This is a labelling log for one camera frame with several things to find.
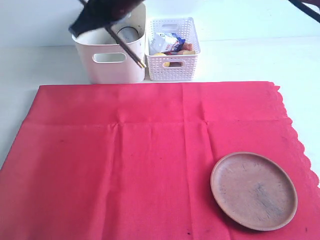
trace brown plate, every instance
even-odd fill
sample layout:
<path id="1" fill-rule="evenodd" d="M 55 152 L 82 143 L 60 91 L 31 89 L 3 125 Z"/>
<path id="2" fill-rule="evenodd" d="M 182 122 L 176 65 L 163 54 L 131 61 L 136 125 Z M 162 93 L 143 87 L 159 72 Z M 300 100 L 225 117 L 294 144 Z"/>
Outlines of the brown plate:
<path id="1" fill-rule="evenodd" d="M 289 176 L 270 159 L 252 152 L 223 157 L 213 168 L 210 184 L 222 210 L 250 229 L 282 228 L 297 211 L 297 192 Z"/>

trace white plastic bin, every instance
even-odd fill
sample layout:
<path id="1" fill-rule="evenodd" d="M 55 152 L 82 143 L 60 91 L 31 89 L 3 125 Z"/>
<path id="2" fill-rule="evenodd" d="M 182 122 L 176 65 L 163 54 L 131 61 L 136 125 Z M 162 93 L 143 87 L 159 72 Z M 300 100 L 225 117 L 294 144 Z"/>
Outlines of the white plastic bin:
<path id="1" fill-rule="evenodd" d="M 139 39 L 127 45 L 144 60 L 146 6 L 143 3 L 132 11 L 128 19 L 112 29 L 117 33 L 123 27 L 133 27 L 138 31 Z M 128 84 L 144 80 L 145 69 L 140 68 L 104 28 L 72 38 L 93 84 Z"/>
<path id="2" fill-rule="evenodd" d="M 195 55 L 153 56 L 155 50 L 150 47 L 155 33 L 176 33 L 186 39 L 186 43 L 193 44 Z M 190 81 L 194 78 L 197 67 L 200 45 L 192 17 L 152 19 L 147 26 L 148 43 L 145 55 L 152 81 Z M 180 66 L 165 67 L 164 63 L 180 63 Z"/>

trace white table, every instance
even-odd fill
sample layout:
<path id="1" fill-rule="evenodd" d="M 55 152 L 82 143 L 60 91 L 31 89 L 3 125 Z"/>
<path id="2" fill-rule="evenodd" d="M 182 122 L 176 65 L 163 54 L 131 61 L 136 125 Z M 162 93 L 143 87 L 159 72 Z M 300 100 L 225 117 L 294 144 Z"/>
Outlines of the white table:
<path id="1" fill-rule="evenodd" d="M 281 86 L 288 116 L 311 169 L 320 176 L 320 37 L 203 41 L 200 45 L 201 71 L 196 82 L 270 81 Z M 65 84 L 89 84 L 73 46 L 0 48 L 0 166 L 39 85 Z"/>

